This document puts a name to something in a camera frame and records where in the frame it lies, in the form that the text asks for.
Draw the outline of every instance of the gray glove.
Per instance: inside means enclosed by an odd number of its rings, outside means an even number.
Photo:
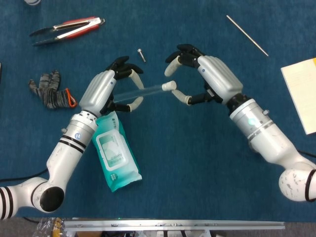
[[[68,88],[57,91],[59,83],[60,74],[58,71],[53,71],[51,74],[45,73],[40,77],[39,88],[33,80],[29,81],[29,87],[49,109],[61,107],[74,108],[77,105],[75,98],[70,94]]]

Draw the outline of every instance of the teal wet wipes pack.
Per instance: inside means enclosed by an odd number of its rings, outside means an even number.
[[[92,141],[97,149],[105,179],[112,192],[141,180],[125,131],[115,112],[99,118]]]

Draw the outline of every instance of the blue mat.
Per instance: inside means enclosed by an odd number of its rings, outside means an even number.
[[[225,16],[230,15],[268,53],[266,57]],[[68,42],[32,47],[29,33],[88,16],[105,17],[97,31]],[[51,111],[28,89],[29,79],[58,69],[60,88],[80,100],[92,78],[129,55],[145,86],[168,81],[166,57],[191,43],[222,59],[244,84],[243,92],[301,150],[316,153],[306,136],[280,68],[316,56],[315,1],[237,0],[0,0],[0,178],[45,168],[74,110]],[[137,49],[142,48],[147,63]],[[185,93],[203,81],[183,67],[172,79]],[[119,81],[116,93],[134,89]],[[143,180],[115,193],[108,188],[92,144],[69,183],[63,205],[46,215],[23,208],[19,216],[179,218],[316,221],[315,203],[292,202],[278,187],[282,167],[265,162],[216,103],[187,107],[171,94],[145,98],[131,114],[119,113]]]

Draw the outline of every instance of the robotic arm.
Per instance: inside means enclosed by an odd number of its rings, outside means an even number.
[[[88,146],[95,130],[96,119],[108,111],[131,112],[142,102],[137,98],[128,105],[113,102],[113,89],[122,78],[131,77],[139,88],[144,88],[136,65],[125,63],[128,56],[118,58],[106,71],[93,78],[79,105],[82,111],[74,115],[47,161],[49,180],[36,177],[22,184],[0,188],[0,219],[14,216],[22,206],[52,212],[64,200],[67,183]]]
[[[230,118],[247,137],[249,145],[270,163],[282,165],[285,171],[279,178],[281,192],[290,200],[314,201],[316,198],[316,165],[302,157],[291,141],[269,118],[254,99],[241,93],[242,84],[218,58],[207,56],[190,44],[180,44],[179,51],[171,54],[166,62],[165,76],[171,76],[178,67],[196,68],[205,80],[206,92],[188,96],[181,91],[173,94],[183,103],[215,100],[226,105]]]

